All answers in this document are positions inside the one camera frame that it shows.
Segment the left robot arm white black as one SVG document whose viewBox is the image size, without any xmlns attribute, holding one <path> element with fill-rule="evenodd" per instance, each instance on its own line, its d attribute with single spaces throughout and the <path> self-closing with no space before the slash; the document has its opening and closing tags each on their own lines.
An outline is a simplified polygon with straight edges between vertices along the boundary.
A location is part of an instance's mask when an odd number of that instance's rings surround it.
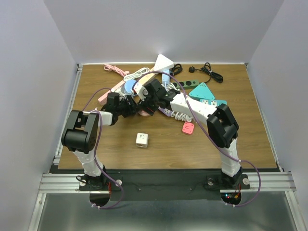
<svg viewBox="0 0 308 231">
<path fill-rule="evenodd" d="M 67 147 L 81 163 L 83 176 L 77 176 L 81 191 L 99 191 L 106 187 L 108 179 L 104 165 L 96 159 L 102 126 L 114 125 L 120 116 L 133 116 L 137 105 L 131 95 L 124 97 L 111 92 L 101 110 L 72 110 L 64 127 L 61 143 Z"/>
</svg>

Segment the white cube socket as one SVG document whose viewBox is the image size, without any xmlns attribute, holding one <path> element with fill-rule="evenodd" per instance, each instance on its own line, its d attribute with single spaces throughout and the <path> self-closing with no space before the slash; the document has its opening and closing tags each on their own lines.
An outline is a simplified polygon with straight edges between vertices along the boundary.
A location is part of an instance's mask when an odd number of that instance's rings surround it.
<svg viewBox="0 0 308 231">
<path fill-rule="evenodd" d="M 141 148 L 147 148 L 149 141 L 149 135 L 146 133 L 137 133 L 136 136 L 136 146 Z"/>
</svg>

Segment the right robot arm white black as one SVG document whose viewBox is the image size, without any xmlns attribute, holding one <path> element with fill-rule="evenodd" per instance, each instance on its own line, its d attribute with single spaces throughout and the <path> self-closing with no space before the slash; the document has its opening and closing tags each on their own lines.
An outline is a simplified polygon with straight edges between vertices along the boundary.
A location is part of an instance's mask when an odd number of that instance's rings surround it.
<svg viewBox="0 0 308 231">
<path fill-rule="evenodd" d="M 237 136 L 239 125 L 226 104 L 213 106 L 188 97 L 183 91 L 166 90 L 153 79 L 146 85 L 136 83 L 133 91 L 140 97 L 140 105 L 154 112 L 158 107 L 184 113 L 201 126 L 205 124 L 205 133 L 218 149 L 221 158 L 221 182 L 227 188 L 237 185 L 242 174 L 237 154 Z"/>
</svg>

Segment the pink round power strip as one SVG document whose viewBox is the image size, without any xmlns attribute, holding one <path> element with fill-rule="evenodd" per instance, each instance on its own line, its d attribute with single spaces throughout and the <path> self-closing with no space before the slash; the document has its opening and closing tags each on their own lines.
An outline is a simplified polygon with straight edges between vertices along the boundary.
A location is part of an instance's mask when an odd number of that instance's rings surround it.
<svg viewBox="0 0 308 231">
<path fill-rule="evenodd" d="M 145 112 L 144 110 L 140 110 L 140 111 L 138 111 L 138 113 L 139 113 L 141 116 L 150 116 L 150 114 L 148 114 L 148 113 Z"/>
</svg>

